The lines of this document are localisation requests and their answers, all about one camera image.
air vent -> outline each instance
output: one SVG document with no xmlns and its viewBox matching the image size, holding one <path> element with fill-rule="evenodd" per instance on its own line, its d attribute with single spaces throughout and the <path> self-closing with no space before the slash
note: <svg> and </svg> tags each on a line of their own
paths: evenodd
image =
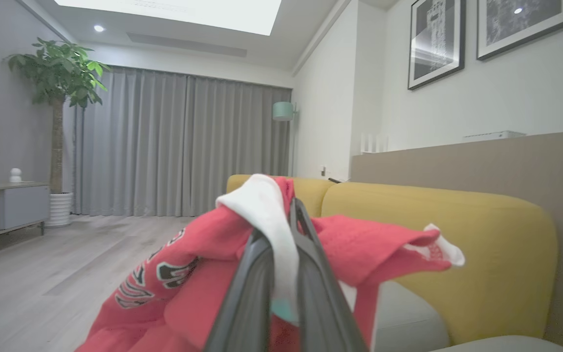
<svg viewBox="0 0 563 352">
<path fill-rule="evenodd" d="M 172 11 L 177 13 L 192 13 L 192 9 L 185 6 L 179 6 L 170 2 L 134 0 L 134 5 L 142 7 L 150 7 L 152 9 L 160 9 L 162 11 Z"/>
<path fill-rule="evenodd" d="M 181 40 L 175 38 L 148 36 L 146 34 L 136 34 L 129 32 L 127 33 L 127 36 L 129 36 L 130 40 L 132 40 L 132 42 L 134 43 L 179 47 L 179 49 L 204 51 L 205 53 L 237 56 L 239 58 L 246 58 L 247 54 L 246 49 L 239 49 L 237 47 L 192 42 L 190 40 Z"/>
</svg>

white plant pot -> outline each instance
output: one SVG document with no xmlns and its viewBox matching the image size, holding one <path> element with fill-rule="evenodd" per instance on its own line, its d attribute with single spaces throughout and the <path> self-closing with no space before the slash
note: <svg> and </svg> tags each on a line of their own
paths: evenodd
<svg viewBox="0 0 563 352">
<path fill-rule="evenodd" d="M 49 196 L 49 220 L 45 227 L 62 227 L 71 223 L 73 193 L 51 194 Z"/>
</svg>

beige half wall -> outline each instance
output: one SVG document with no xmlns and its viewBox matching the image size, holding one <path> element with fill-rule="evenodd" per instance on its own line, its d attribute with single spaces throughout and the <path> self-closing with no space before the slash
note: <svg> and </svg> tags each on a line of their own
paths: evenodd
<svg viewBox="0 0 563 352">
<path fill-rule="evenodd" d="M 559 241 L 545 339 L 563 345 L 563 133 L 354 156 L 351 181 L 503 194 L 544 208 Z"/>
</svg>

white wall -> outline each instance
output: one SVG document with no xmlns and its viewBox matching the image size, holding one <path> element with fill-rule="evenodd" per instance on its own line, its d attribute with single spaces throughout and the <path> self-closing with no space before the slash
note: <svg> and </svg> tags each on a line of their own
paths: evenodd
<svg viewBox="0 0 563 352">
<path fill-rule="evenodd" d="M 294 82 L 290 71 L 270 67 L 150 48 L 112 46 L 103 43 L 83 43 L 83 45 L 94 49 L 94 52 L 89 53 L 92 60 L 108 65 L 188 73 L 286 88 L 292 88 Z"/>
<path fill-rule="evenodd" d="M 390 150 L 461 142 L 470 134 L 563 132 L 563 31 L 479 62 L 476 0 L 467 1 L 466 67 L 407 90 L 410 8 L 387 13 L 384 132 Z"/>
<path fill-rule="evenodd" d="M 62 24 L 45 10 L 36 0 L 17 0 L 17 2 L 25 7 L 29 13 L 33 14 L 40 22 L 47 26 L 53 33 L 60 36 L 62 40 L 76 43 L 78 40 L 67 30 Z"/>
<path fill-rule="evenodd" d="M 385 27 L 384 9 L 358 3 L 351 156 L 360 154 L 362 134 L 376 136 L 382 130 Z"/>
<path fill-rule="evenodd" d="M 358 0 L 352 0 L 295 76 L 295 175 L 348 178 Z"/>
<path fill-rule="evenodd" d="M 31 83 L 3 62 L 10 54 L 33 52 L 36 37 L 60 39 L 19 3 L 0 0 L 0 182 L 13 167 L 22 169 L 24 180 L 49 179 L 52 110 L 32 105 Z"/>
</svg>

gray wall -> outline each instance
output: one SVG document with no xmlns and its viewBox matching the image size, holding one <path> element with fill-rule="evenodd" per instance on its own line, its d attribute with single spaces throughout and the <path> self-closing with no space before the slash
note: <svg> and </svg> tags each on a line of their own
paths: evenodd
<svg viewBox="0 0 563 352">
<path fill-rule="evenodd" d="M 563 133 L 355 156 L 351 180 L 505 194 L 549 212 L 559 258 L 545 339 L 563 345 Z"/>
<path fill-rule="evenodd" d="M 51 149 L 51 109 L 31 103 L 31 85 L 11 73 L 2 58 L 29 53 L 36 37 L 56 34 L 14 0 L 0 0 L 0 181 L 18 167 L 24 180 L 47 181 Z"/>
</svg>

